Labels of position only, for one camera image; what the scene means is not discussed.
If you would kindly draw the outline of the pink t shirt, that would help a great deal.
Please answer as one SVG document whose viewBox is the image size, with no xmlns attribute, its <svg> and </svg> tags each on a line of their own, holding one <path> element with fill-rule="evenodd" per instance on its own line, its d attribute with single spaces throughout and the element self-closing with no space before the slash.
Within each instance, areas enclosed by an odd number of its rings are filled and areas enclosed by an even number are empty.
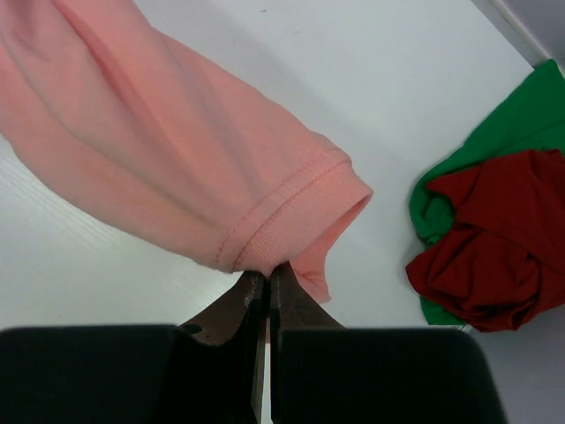
<svg viewBox="0 0 565 424">
<path fill-rule="evenodd" d="M 1 4 L 1 133 L 50 190 L 200 265 L 325 259 L 372 197 L 350 158 L 131 1 Z"/>
</svg>

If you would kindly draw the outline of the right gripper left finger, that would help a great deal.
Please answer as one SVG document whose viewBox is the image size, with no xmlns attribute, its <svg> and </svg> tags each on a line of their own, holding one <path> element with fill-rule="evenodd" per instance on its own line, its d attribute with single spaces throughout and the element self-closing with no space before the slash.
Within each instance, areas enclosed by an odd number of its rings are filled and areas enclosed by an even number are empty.
<svg viewBox="0 0 565 424">
<path fill-rule="evenodd" d="M 254 423 L 266 283 L 244 273 L 188 322 L 5 329 L 4 423 Z"/>
</svg>

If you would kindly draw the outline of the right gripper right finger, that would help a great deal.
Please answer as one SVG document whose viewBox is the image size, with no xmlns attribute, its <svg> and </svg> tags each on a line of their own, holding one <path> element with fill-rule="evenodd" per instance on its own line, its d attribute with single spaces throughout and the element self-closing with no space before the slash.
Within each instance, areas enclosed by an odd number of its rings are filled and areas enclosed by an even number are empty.
<svg viewBox="0 0 565 424">
<path fill-rule="evenodd" d="M 291 265 L 270 276 L 275 423 L 505 423 L 485 356 L 458 329 L 346 329 Z"/>
</svg>

